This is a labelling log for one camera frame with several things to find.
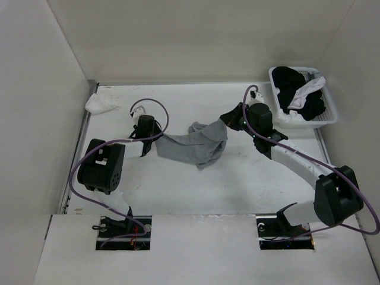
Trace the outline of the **grey tank top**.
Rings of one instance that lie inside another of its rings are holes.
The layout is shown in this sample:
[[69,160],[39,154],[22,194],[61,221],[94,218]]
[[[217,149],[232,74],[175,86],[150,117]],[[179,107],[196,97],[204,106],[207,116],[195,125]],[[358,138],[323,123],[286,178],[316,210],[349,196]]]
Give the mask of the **grey tank top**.
[[194,122],[186,135],[164,134],[156,141],[156,150],[162,158],[191,164],[202,171],[221,157],[227,140],[227,127],[222,120],[209,125]]

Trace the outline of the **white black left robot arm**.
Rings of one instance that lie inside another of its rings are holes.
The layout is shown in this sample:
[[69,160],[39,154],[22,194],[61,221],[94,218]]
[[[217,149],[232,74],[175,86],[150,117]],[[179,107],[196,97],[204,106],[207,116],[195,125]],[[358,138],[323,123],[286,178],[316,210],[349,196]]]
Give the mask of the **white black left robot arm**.
[[153,142],[162,136],[160,124],[151,115],[140,115],[134,123],[134,130],[129,137],[132,142],[104,145],[104,140],[92,139],[86,151],[91,155],[81,163],[77,172],[78,183],[96,193],[97,204],[103,204],[113,213],[122,214],[112,226],[122,237],[130,235],[133,230],[133,221],[127,218],[132,217],[131,208],[118,190],[124,160],[146,156]]

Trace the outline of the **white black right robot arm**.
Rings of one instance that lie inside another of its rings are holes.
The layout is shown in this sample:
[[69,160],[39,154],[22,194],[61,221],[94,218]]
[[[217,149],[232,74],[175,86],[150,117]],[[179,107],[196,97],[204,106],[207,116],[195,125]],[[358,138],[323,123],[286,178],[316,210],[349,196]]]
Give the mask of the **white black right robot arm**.
[[239,103],[220,119],[228,128],[250,135],[261,154],[286,166],[315,191],[312,201],[294,202],[277,211],[272,229],[280,236],[301,235],[305,232],[302,225],[308,223],[338,226],[363,209],[363,200],[353,189],[357,185],[354,171],[348,166],[323,166],[316,159],[307,160],[306,153],[298,155],[300,150],[274,129],[273,115],[266,104]]

